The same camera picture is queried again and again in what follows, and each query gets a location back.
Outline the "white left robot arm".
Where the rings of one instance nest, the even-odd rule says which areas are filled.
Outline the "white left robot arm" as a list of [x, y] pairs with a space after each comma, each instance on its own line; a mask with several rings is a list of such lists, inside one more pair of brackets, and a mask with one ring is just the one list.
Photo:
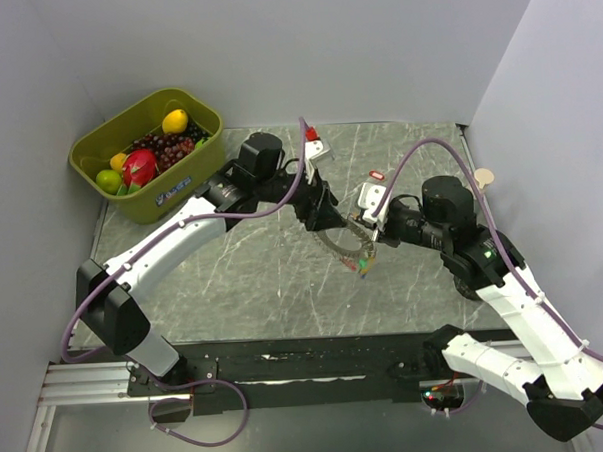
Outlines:
[[150, 383], [166, 394], [191, 376], [186, 358], [146, 318], [139, 303], [166, 275], [208, 242], [244, 219], [259, 216], [259, 205], [291, 206], [309, 232], [346, 226], [337, 199], [318, 172], [330, 146], [313, 128], [304, 133], [295, 172], [287, 172], [282, 141], [270, 133], [247, 138], [235, 159], [197, 187], [181, 210], [128, 252], [104, 265], [94, 260], [77, 272], [76, 298], [82, 322], [115, 355], [150, 373]]

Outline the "red key tag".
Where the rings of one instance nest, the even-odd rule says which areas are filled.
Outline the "red key tag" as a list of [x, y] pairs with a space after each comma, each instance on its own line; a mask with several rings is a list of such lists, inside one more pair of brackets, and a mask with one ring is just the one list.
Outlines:
[[384, 174], [383, 174], [383, 173], [381, 173], [381, 172], [376, 172], [376, 171], [370, 171], [370, 172], [369, 172], [369, 176], [370, 176], [371, 178], [374, 178], [374, 179], [379, 180], [379, 181], [381, 181], [381, 180], [384, 180], [384, 179], [385, 179], [385, 176], [384, 176]]

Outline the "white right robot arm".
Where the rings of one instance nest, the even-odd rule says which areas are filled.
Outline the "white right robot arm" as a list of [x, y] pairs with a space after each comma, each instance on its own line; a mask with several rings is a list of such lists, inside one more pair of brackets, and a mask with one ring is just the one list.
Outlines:
[[481, 379], [520, 402], [545, 434], [567, 442], [603, 415], [603, 359], [562, 321], [523, 256], [499, 231], [479, 224], [473, 193], [454, 176], [426, 180], [416, 209], [387, 187], [366, 182], [356, 221], [377, 241], [436, 250], [466, 292], [489, 305], [529, 354], [520, 360], [444, 326], [426, 342], [427, 372]]

